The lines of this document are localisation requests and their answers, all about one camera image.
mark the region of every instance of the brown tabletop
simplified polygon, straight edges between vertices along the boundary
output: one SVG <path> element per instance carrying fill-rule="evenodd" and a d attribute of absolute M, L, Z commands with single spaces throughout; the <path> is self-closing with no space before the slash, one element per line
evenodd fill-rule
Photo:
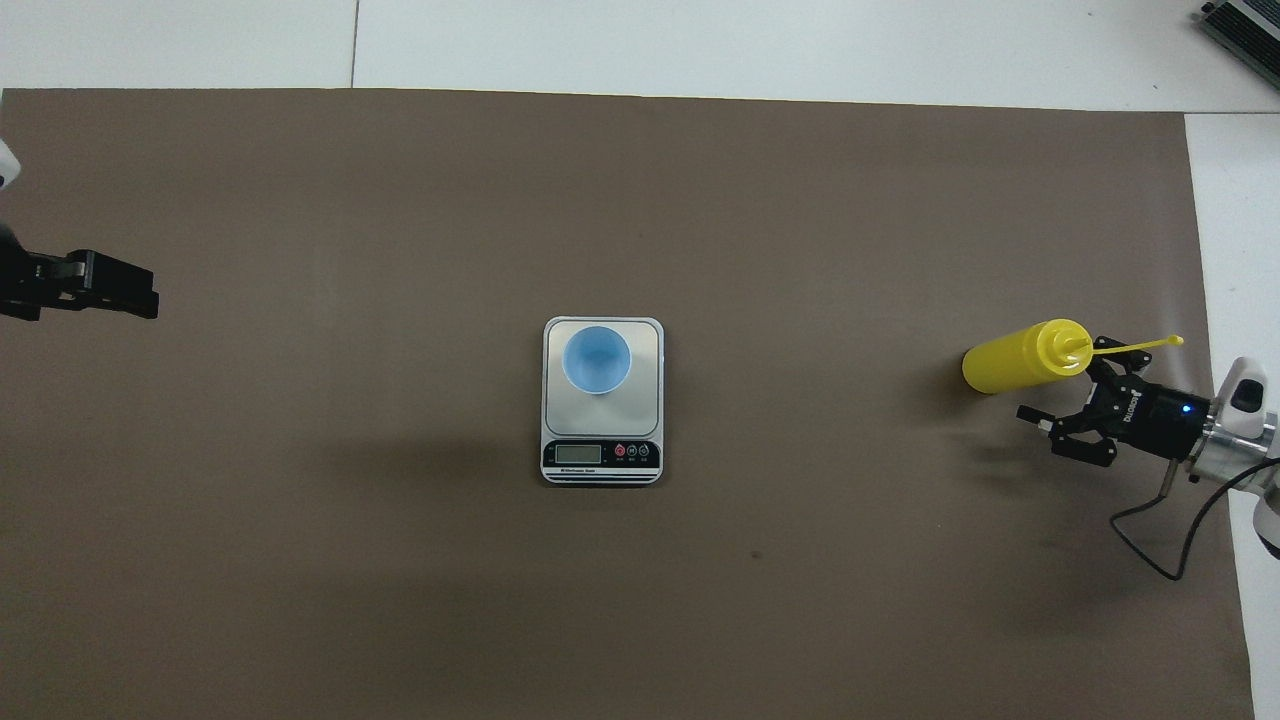
<path fill-rule="evenodd" d="M 1169 583 L 977 342 L 1211 393 L 1183 120 L 404 91 L 9 91 L 5 717 L 1251 717 L 1224 509 Z M 539 477 L 554 315 L 667 333 L 667 471 Z M 1211 488 L 1134 532 L 1171 561 Z"/>

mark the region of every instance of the white surface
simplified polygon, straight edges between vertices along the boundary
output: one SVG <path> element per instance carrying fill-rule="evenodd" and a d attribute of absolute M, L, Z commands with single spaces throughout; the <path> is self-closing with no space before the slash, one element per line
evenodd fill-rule
<path fill-rule="evenodd" d="M 364 0 L 356 87 L 1276 111 L 1198 0 Z"/>
<path fill-rule="evenodd" d="M 0 0 L 0 87 L 347 87 L 356 0 Z"/>
<path fill-rule="evenodd" d="M 1190 115 L 1213 382 L 1252 355 L 1280 382 L 1280 115 Z M 1231 533 L 1258 720 L 1280 719 L 1280 562 L 1253 533 L 1257 496 L 1231 492 Z"/>

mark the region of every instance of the scale platform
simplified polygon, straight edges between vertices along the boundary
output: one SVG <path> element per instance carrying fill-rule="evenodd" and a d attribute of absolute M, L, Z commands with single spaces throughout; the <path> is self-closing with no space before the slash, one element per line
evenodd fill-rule
<path fill-rule="evenodd" d="M 543 477 L 643 486 L 663 466 L 663 329 L 653 318 L 552 318 L 543 332 Z"/>

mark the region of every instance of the plastic cup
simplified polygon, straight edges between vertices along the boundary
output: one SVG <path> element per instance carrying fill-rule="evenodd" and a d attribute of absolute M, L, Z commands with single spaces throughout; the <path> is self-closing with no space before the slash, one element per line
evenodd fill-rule
<path fill-rule="evenodd" d="M 631 347 L 603 325 L 582 328 L 568 338 L 561 363 L 570 384 L 590 395 L 604 395 L 627 379 Z"/>

